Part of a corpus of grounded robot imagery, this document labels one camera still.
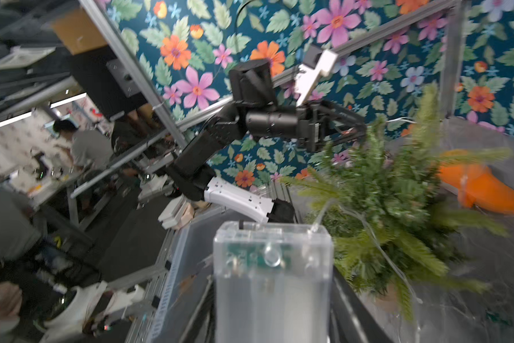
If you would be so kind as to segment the light green fern christmas tree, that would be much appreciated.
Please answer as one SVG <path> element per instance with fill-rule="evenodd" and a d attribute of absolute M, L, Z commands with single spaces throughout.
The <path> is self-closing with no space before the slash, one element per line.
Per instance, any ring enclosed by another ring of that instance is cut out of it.
<path fill-rule="evenodd" d="M 348 161 L 333 161 L 333 147 L 325 147 L 320 167 L 309 169 L 300 180 L 283 177 L 284 184 L 297 188 L 314 206 L 335 200 L 344 207 L 362 212 L 376 229 L 401 233 L 396 245 L 407 254 L 396 257 L 402 270 L 415 283 L 435 284 L 450 290 L 482 294 L 486 282 L 451 274 L 451 267 L 466 260 L 455 246 L 455 236 L 464 228 L 479 228 L 505 237 L 506 228 L 485 214 L 451 204 L 443 192 L 438 170 L 442 157 L 437 150 L 442 117 L 438 110 L 438 87 L 427 84 L 418 101 L 408 140 L 393 157 L 388 156 L 385 128 L 379 117 L 367 129 L 364 143 L 350 149 Z M 455 161 L 498 159 L 504 149 L 469 152 Z"/>

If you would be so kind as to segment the person in grey shirt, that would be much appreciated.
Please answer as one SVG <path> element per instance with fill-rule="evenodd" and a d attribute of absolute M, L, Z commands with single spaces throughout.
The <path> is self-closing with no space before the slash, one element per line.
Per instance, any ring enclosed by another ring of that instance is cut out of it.
<path fill-rule="evenodd" d="M 70 147 L 56 145 L 64 151 L 72 165 L 78 169 L 104 170 L 114 152 L 111 141 L 98 130 L 79 129 L 71 120 L 57 120 L 53 130 L 64 140 L 70 142 Z"/>

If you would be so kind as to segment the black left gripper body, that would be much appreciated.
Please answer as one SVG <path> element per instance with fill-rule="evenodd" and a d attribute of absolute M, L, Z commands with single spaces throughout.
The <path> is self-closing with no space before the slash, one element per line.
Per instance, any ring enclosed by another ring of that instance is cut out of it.
<path fill-rule="evenodd" d="M 297 108 L 297 145 L 307 152 L 317 152 L 318 144 L 323 139 L 319 103 L 310 103 Z"/>

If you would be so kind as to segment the clear battery box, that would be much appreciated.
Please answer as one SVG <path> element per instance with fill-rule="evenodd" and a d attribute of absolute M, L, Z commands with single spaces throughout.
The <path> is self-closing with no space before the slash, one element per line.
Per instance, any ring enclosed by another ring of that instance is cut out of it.
<path fill-rule="evenodd" d="M 328 342 L 333 240 L 325 227 L 225 222 L 213 271 L 217 342 Z"/>

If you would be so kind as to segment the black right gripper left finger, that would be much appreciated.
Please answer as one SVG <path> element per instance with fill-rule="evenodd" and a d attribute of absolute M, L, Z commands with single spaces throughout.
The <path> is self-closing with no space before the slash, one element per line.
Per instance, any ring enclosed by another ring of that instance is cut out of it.
<path fill-rule="evenodd" d="M 214 343 L 216 333 L 215 313 L 215 280 L 208 279 L 203 295 L 196 306 L 195 312 L 188 321 L 180 342 Z"/>

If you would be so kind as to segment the orange plush toy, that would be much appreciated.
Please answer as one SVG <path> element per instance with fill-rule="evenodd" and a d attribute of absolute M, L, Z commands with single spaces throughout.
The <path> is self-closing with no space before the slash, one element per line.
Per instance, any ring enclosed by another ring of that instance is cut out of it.
<path fill-rule="evenodd" d="M 443 185 L 458 197 L 465 208 L 474 206 L 498 214 L 514 215 L 514 190 L 496 178 L 485 164 L 455 161 L 467 157 L 468 151 L 455 149 L 441 154 L 438 176 Z"/>

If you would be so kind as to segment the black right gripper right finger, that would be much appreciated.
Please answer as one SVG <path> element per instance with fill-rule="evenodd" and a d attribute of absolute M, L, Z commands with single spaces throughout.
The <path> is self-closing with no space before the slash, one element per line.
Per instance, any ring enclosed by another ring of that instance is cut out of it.
<path fill-rule="evenodd" d="M 392 342 L 341 274 L 333 274 L 332 278 L 331 341 Z"/>

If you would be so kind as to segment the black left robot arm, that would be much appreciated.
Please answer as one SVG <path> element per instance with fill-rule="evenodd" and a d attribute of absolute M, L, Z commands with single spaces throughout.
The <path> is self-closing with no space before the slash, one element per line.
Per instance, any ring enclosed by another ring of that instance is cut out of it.
<path fill-rule="evenodd" d="M 226 104 L 204 125 L 164 170 L 181 193 L 192 201 L 224 206 L 259 223 L 292 223 L 295 210 L 284 200 L 258 200 L 243 182 L 230 184 L 218 178 L 207 161 L 218 151 L 247 134 L 260 138 L 295 139 L 308 152 L 321 151 L 325 137 L 333 134 L 334 122 L 341 124 L 332 145 L 365 137 L 364 119 L 332 101 L 310 101 L 299 107 L 278 104 L 265 59 L 243 62 L 229 72 L 233 102 Z"/>

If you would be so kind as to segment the thin wire string light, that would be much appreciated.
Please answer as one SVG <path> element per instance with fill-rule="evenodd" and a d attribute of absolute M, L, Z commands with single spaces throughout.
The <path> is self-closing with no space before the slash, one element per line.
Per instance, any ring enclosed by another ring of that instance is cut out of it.
<path fill-rule="evenodd" d="M 402 320 L 415 323 L 419 298 L 396 257 L 406 257 L 396 245 L 401 233 L 374 228 L 364 213 L 344 207 L 335 200 L 314 207 L 313 226 L 322 224 L 334 243 L 334 266 L 358 299 L 385 302 Z"/>

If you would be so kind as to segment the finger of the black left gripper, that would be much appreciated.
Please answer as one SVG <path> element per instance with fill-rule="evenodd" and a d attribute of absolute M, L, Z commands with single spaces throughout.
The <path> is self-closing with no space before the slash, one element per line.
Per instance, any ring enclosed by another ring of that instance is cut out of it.
<path fill-rule="evenodd" d="M 361 141 L 363 138 L 363 129 L 351 128 L 342 132 L 325 135 L 325 137 L 320 138 L 316 147 L 317 150 L 324 150 L 328 145 L 335 147 L 343 144 L 352 144 L 356 141 Z"/>
<path fill-rule="evenodd" d="M 366 132 L 364 118 L 354 111 L 341 107 L 333 101 L 323 100 L 319 104 L 321 114 L 324 114 L 330 121 L 341 123 L 349 129 L 356 129 L 359 132 Z"/>

